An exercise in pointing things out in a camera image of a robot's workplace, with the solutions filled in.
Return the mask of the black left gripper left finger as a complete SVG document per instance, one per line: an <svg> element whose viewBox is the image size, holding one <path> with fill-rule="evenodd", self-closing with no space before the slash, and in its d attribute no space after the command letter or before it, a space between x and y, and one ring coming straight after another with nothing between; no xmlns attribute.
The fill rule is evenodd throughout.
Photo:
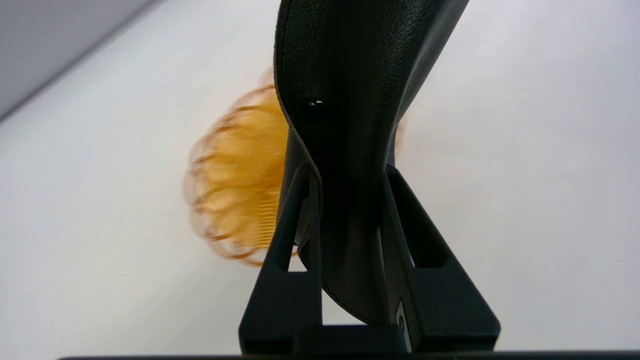
<svg viewBox="0 0 640 360"><path fill-rule="evenodd" d="M306 271L290 272L291 251L304 204L308 205ZM238 327L244 356L289 355L301 332L322 316L322 240L318 179L310 164L295 171L270 247Z"/></svg>

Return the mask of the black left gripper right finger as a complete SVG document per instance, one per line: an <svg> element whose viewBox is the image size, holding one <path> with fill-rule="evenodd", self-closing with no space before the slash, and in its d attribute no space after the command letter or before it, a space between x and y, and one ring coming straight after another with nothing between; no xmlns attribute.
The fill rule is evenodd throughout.
<svg viewBox="0 0 640 360"><path fill-rule="evenodd" d="M382 182L389 321L409 353L493 350L501 326L397 168Z"/></svg>

